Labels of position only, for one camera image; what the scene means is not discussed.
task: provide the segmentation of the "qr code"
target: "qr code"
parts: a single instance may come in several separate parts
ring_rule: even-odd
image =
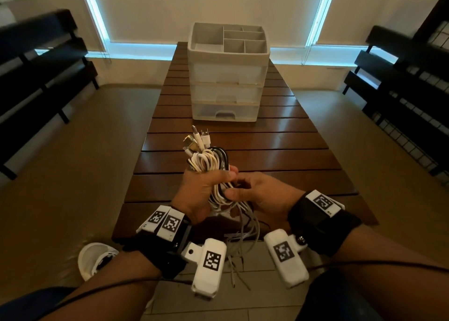
[[[212,251],[206,252],[206,258],[204,259],[203,267],[218,271],[220,266],[221,255]]]
[[[274,251],[276,252],[276,255],[278,255],[279,261],[287,261],[290,258],[293,258],[295,254],[290,249],[290,246],[288,245],[287,241],[279,243],[278,245],[275,245]]]
[[[148,220],[150,223],[158,224],[161,219],[164,217],[165,212],[163,211],[155,211],[153,215],[151,215],[150,219]]]
[[[332,204],[334,204],[333,201],[329,200],[328,197],[323,196],[322,194],[316,197],[313,201],[323,210],[327,210]]]
[[[180,222],[181,222],[180,219],[177,219],[176,217],[169,215],[169,216],[167,216],[167,218],[165,218],[165,222],[164,222],[164,225],[162,226],[162,228],[164,228],[168,231],[171,231],[172,233],[175,233]]]

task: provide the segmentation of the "hand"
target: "hand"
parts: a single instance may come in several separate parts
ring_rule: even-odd
[[[230,171],[216,170],[205,173],[185,170],[181,186],[171,205],[185,213],[192,224],[201,223],[210,213],[208,200],[212,187],[235,180],[239,170],[235,166],[230,166],[230,169]]]
[[[225,196],[232,201],[251,201],[256,210],[285,221],[290,209],[305,193],[261,172],[239,173],[234,182],[244,188],[228,188]]]

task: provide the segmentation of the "white storage box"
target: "white storage box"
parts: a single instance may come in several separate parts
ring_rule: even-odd
[[[264,85],[270,47],[260,26],[194,23],[187,50],[190,83]]]
[[[207,104],[192,101],[192,116],[195,120],[247,121],[257,120],[259,105]]]
[[[192,102],[259,105],[262,87],[244,85],[190,85]]]

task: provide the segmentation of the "black wristband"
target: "black wristband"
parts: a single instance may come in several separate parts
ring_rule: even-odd
[[[156,228],[154,233],[144,230],[139,231],[139,233],[128,240],[123,250],[126,252],[140,251],[143,256],[161,271],[163,278],[173,279],[184,270],[187,264],[182,259],[181,252],[188,244],[192,224],[190,219],[184,216],[171,242],[156,235],[160,226]]]
[[[297,239],[303,237],[313,251],[331,257],[362,221],[343,209],[329,217],[306,198],[310,192],[306,192],[291,208],[287,219]]]

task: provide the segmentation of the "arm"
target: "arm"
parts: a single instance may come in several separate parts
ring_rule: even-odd
[[[245,188],[228,189],[233,201],[252,201],[255,209],[285,222],[305,193],[262,173],[239,173]],[[332,261],[397,260],[438,265],[434,261],[361,225],[348,235]],[[387,320],[446,320],[449,276],[410,267],[348,266],[341,270]]]
[[[173,198],[171,205],[184,212],[193,224],[202,222],[210,213],[208,199],[213,185],[232,181],[236,177],[235,172],[237,172],[237,168],[233,166],[229,172],[211,171],[196,173],[186,171],[181,187]],[[67,296],[66,299],[75,297],[85,291],[126,279],[140,277],[154,277],[157,279],[160,275],[160,270],[139,251],[121,252],[95,276]],[[150,281],[104,290],[62,307],[42,320],[140,320],[145,305],[154,294],[156,285],[157,282]]]

